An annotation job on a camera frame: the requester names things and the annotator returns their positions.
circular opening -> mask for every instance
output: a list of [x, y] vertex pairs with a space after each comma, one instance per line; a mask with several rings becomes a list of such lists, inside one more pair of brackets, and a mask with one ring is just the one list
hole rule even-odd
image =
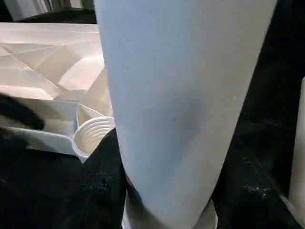
[[103, 137], [115, 128], [112, 117], [97, 117], [84, 122], [74, 134], [74, 142], [79, 156], [90, 156]]

white plastic part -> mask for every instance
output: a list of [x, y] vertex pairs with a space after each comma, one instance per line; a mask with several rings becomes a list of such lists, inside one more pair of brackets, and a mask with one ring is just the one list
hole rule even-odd
[[101, 71], [100, 75], [81, 100], [81, 103], [105, 116], [112, 116], [106, 69]]
[[305, 224], [305, 79], [302, 80], [289, 201]]
[[0, 23], [3, 93], [79, 101], [103, 69], [96, 25]]
[[[133, 212], [132, 209], [129, 209], [130, 205], [129, 199], [126, 199], [122, 229], [133, 229], [133, 228], [143, 228], [143, 229], [157, 229], [151, 224], [147, 223], [147, 219], [138, 215], [138, 212]], [[192, 229], [216, 229], [218, 224], [218, 216], [214, 207], [214, 203], [211, 200], [204, 211], [202, 212], [199, 221]]]
[[283, 203], [286, 205], [292, 216], [295, 218], [295, 220], [300, 224], [300, 226], [302, 226], [302, 228], [305, 228], [305, 220], [301, 217], [300, 212], [296, 210], [296, 208], [286, 197], [280, 195], [280, 198], [282, 199]]
[[73, 8], [82, 8], [81, 0], [70, 0], [70, 3]]
[[168, 228], [211, 197], [275, 2], [95, 1], [123, 165]]
[[113, 128], [114, 119], [79, 103], [18, 99], [45, 120], [41, 131], [0, 117], [0, 124], [26, 139], [37, 150], [77, 156], [84, 162]]
[[48, 0], [4, 0], [14, 21], [51, 11]]
[[84, 122], [75, 132], [74, 142], [83, 156], [88, 157], [106, 134], [115, 128], [111, 117], [97, 117]]

paper roll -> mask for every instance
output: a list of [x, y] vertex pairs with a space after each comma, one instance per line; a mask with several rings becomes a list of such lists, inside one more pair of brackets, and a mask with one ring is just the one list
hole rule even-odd
[[97, 0], [123, 165], [160, 224], [211, 197], [275, 0]]
[[302, 80], [299, 114], [297, 119], [294, 158], [290, 179], [289, 201], [302, 221], [305, 220], [305, 82]]

white pole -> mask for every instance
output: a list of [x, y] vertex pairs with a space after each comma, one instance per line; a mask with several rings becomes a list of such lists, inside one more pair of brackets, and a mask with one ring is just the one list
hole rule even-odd
[[297, 118], [294, 158], [292, 164], [289, 200], [305, 222], [305, 79], [302, 80], [299, 114]]
[[126, 174], [157, 222], [190, 229], [217, 182], [275, 0], [95, 4]]

black glove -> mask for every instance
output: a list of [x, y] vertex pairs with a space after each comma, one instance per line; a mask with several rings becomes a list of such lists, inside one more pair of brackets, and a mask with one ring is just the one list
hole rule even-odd
[[[44, 127], [44, 121], [32, 110], [4, 94], [0, 94], [0, 115], [21, 122], [33, 129], [41, 130]], [[16, 159], [27, 145], [24, 139], [0, 128], [0, 168]]]

